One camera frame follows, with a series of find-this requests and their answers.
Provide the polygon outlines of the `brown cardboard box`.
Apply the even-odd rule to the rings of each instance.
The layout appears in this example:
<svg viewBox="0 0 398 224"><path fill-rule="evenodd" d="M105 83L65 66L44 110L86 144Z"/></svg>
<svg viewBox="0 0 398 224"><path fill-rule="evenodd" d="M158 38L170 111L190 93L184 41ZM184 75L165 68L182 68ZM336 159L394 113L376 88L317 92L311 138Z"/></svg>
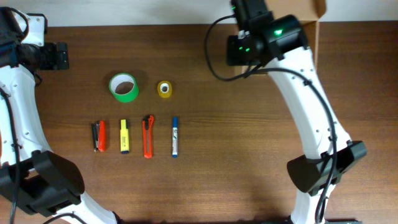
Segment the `brown cardboard box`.
<svg viewBox="0 0 398 224"><path fill-rule="evenodd" d="M236 0L231 1L236 18L236 35L262 40L260 64L287 58L294 49L311 50L311 61L318 62L319 19L326 13L325 1Z"/></svg>

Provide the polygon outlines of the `green tape roll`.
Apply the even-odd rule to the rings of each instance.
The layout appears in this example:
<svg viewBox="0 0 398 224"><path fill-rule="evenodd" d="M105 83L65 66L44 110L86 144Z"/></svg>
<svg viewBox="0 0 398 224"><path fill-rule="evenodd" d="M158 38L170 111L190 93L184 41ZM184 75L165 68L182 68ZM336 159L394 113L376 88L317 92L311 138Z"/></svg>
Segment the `green tape roll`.
<svg viewBox="0 0 398 224"><path fill-rule="evenodd" d="M135 78L129 73L119 73L109 82L109 90L121 103L134 101L139 95L139 87Z"/></svg>

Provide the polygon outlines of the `red black stapler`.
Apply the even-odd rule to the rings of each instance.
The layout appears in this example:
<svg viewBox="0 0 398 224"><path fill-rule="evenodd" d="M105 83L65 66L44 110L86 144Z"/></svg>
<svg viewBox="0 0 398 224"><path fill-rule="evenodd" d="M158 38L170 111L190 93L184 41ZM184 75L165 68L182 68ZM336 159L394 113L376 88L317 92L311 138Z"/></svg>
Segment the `red black stapler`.
<svg viewBox="0 0 398 224"><path fill-rule="evenodd" d="M104 121L91 123L91 132L94 151L104 152L106 150L106 123Z"/></svg>

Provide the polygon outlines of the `small yellow tape roll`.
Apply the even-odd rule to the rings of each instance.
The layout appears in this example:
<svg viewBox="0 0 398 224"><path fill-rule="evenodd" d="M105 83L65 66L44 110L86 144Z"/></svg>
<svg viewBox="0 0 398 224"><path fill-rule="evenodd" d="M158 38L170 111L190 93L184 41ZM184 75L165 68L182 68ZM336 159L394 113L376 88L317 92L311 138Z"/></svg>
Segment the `small yellow tape roll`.
<svg viewBox="0 0 398 224"><path fill-rule="evenodd" d="M172 85L168 81L161 81L157 86L157 91L161 98L170 98L172 96Z"/></svg>

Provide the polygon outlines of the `yellow highlighter pen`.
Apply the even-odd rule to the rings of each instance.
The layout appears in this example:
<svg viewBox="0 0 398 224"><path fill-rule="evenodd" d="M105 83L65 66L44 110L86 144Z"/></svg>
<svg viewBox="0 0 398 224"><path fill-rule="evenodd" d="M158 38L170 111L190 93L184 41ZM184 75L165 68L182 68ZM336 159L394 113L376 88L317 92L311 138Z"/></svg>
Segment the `yellow highlighter pen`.
<svg viewBox="0 0 398 224"><path fill-rule="evenodd" d="M126 119L120 120L120 151L121 154L129 153L129 128Z"/></svg>

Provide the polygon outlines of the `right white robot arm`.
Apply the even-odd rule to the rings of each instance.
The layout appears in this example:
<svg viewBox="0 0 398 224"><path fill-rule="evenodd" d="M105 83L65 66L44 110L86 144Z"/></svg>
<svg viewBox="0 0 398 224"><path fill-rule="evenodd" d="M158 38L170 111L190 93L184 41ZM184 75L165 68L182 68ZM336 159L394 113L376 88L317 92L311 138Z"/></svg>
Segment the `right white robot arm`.
<svg viewBox="0 0 398 224"><path fill-rule="evenodd" d="M298 129L303 155L287 170L297 188L291 223L326 223L330 195L368 152L338 121L317 75L306 33L293 16L276 19L264 1L231 1L238 23L234 52L257 63L279 88Z"/></svg>

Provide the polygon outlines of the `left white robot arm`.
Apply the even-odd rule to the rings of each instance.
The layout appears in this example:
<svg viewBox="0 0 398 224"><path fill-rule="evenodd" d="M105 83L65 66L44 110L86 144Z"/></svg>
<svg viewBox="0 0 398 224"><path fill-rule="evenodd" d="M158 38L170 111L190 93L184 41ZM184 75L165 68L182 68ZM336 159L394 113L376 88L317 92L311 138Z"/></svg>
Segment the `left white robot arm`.
<svg viewBox="0 0 398 224"><path fill-rule="evenodd" d="M1 195L11 202L10 221L17 210L39 214L49 222L120 223L85 191L75 163L51 150L42 129L35 88L37 71L66 70L67 46L54 53L44 37L43 14L1 8Z"/></svg>

